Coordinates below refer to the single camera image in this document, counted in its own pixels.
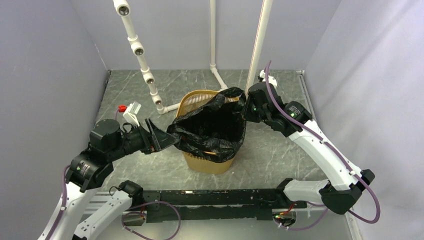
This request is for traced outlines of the yellow plastic trash bin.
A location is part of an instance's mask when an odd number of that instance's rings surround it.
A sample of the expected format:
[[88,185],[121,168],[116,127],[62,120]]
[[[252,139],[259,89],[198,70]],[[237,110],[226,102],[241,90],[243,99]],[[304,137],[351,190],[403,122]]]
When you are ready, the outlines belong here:
[[[218,91],[205,89],[194,90],[187,93],[180,101],[176,117],[180,117],[200,108],[211,100],[217,93]],[[215,175],[225,173],[235,159],[233,157],[225,162],[213,162],[184,151],[182,151],[182,155],[190,169],[200,173]]]

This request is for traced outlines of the black trash bag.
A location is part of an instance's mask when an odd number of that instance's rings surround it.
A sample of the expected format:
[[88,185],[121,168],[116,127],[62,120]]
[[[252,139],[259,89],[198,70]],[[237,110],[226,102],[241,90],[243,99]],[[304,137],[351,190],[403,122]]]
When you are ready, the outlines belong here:
[[245,91],[238,87],[194,90],[183,97],[166,131],[179,140],[175,147],[184,153],[226,162],[244,143],[247,122],[242,110],[246,101]]

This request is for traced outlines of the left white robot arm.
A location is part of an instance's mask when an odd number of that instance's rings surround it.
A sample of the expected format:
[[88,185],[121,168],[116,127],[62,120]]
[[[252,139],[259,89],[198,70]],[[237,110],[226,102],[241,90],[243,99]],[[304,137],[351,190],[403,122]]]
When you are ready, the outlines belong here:
[[124,211],[149,205],[143,188],[126,180],[102,207],[85,221],[80,221],[92,198],[114,171],[114,161],[135,152],[157,153],[179,141],[155,126],[151,119],[147,118],[145,122],[148,129],[138,125],[126,130],[115,119],[104,119],[95,124],[87,148],[63,171],[61,197],[39,239],[95,239]]

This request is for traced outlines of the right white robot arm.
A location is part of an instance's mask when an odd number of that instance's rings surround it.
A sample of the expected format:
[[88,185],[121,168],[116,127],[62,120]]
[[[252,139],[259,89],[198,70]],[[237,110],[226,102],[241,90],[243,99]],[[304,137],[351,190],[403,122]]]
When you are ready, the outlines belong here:
[[330,148],[312,114],[299,102],[283,103],[273,85],[258,82],[248,90],[243,117],[254,123],[263,122],[272,130],[300,146],[327,177],[318,181],[285,179],[275,194],[276,203],[287,208],[293,202],[323,204],[332,212],[343,215],[352,208],[370,184],[374,173],[360,169],[349,160],[342,161]]

